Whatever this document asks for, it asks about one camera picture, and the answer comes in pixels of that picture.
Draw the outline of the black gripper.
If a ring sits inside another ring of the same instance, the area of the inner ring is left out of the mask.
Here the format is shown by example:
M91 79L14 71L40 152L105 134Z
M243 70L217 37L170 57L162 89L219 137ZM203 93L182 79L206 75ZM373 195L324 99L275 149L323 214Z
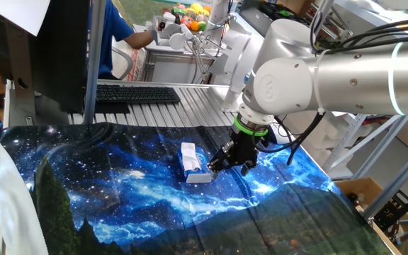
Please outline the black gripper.
M249 171L257 166L258 151L254 143L260 142L264 137L252 136L243 131L229 131L230 141L222 145L215 156L209 161L208 169L212 172L213 179L217 178L220 171L230 169L232 165L243 165L241 175L246 176Z

